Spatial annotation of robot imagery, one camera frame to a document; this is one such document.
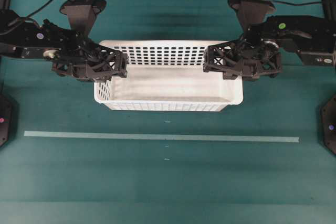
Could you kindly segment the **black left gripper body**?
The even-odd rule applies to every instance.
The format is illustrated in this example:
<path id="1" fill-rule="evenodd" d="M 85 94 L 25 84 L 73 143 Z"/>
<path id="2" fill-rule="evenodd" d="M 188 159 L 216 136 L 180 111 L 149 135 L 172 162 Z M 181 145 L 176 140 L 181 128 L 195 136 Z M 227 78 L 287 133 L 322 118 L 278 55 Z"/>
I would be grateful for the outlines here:
<path id="1" fill-rule="evenodd" d="M 59 76 L 70 76 L 90 82 L 88 75 L 91 39 L 85 31 L 61 28 L 49 20 L 43 21 L 47 45 L 43 57 L 52 62 L 52 71 Z"/>

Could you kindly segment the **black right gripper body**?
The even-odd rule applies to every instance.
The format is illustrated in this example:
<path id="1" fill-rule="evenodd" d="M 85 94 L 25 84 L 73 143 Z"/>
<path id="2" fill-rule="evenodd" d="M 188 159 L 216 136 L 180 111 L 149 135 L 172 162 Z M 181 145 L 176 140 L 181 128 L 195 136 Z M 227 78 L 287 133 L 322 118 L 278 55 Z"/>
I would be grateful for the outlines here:
<path id="1" fill-rule="evenodd" d="M 251 25 L 243 36 L 243 80 L 275 78 L 282 72 L 281 53 L 274 40 L 262 37 L 264 24 Z"/>

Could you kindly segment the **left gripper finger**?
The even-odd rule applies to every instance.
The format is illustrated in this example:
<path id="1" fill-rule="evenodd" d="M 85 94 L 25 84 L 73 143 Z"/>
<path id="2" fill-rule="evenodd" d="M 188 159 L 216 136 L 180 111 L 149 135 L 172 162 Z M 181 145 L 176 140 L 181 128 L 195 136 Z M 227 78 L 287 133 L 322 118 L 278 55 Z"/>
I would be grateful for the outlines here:
<path id="1" fill-rule="evenodd" d="M 85 55 L 85 71 L 126 71 L 128 56 L 123 52 L 111 49 L 95 42 L 87 42 L 83 46 Z"/>
<path id="2" fill-rule="evenodd" d="M 99 69 L 94 69 L 88 64 L 75 67 L 75 78 L 80 81 L 88 82 L 106 82 L 112 77 L 127 77 L 127 64 L 125 62 L 112 62 L 112 65 L 106 64 Z"/>

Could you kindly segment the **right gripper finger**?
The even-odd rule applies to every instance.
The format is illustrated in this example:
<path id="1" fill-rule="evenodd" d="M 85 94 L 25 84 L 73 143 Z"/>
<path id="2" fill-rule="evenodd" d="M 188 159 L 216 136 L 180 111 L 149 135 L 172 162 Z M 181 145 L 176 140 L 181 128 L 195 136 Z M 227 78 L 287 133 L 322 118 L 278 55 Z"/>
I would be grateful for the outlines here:
<path id="1" fill-rule="evenodd" d="M 223 80 L 236 80 L 238 77 L 242 79 L 246 78 L 249 74 L 249 66 L 245 65 L 243 62 L 238 62 L 233 66 L 225 66 L 225 71 L 223 72 Z"/>
<path id="2" fill-rule="evenodd" d="M 244 60 L 239 54 L 246 41 L 237 39 L 208 46 L 204 51 L 204 72 L 242 72 Z"/>

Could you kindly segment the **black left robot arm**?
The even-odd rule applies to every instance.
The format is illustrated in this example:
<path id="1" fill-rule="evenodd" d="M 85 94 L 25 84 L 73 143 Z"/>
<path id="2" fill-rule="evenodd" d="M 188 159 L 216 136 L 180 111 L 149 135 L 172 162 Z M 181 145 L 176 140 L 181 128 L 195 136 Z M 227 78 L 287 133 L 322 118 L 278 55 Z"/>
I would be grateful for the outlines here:
<path id="1" fill-rule="evenodd" d="M 1 10 L 1 56 L 43 59 L 51 62 L 57 75 L 79 81 L 106 82 L 128 74 L 128 56 L 123 52 L 96 44 L 88 36 L 47 19 L 42 26 L 32 19 L 21 22 L 9 9 Z"/>

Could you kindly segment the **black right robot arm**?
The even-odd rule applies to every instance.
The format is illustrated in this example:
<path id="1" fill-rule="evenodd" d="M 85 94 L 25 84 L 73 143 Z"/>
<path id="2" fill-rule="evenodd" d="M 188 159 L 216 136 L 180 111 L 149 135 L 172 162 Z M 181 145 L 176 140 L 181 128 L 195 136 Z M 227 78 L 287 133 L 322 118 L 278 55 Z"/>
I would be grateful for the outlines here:
<path id="1" fill-rule="evenodd" d="M 305 66 L 335 67 L 335 22 L 314 16 L 271 16 L 249 25 L 236 40 L 204 51 L 204 72 L 224 80 L 256 81 L 282 72 L 281 50 L 295 53 Z"/>

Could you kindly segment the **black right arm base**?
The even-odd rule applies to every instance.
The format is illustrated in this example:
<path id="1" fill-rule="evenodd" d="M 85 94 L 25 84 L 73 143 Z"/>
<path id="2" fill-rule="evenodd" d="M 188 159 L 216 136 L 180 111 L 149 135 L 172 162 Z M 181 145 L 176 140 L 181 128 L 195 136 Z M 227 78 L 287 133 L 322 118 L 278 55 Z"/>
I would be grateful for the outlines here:
<path id="1" fill-rule="evenodd" d="M 321 122 L 323 127 L 323 143 L 325 147 L 334 155 L 336 154 L 335 146 L 335 95 L 321 108 Z"/>

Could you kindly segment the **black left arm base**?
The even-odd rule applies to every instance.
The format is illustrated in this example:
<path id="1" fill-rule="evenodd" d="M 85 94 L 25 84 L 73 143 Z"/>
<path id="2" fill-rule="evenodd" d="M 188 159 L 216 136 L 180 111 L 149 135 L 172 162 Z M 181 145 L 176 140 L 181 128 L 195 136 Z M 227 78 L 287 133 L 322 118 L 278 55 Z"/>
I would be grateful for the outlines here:
<path id="1" fill-rule="evenodd" d="M 17 134 L 19 104 L 8 94 L 1 93 L 1 149 Z"/>

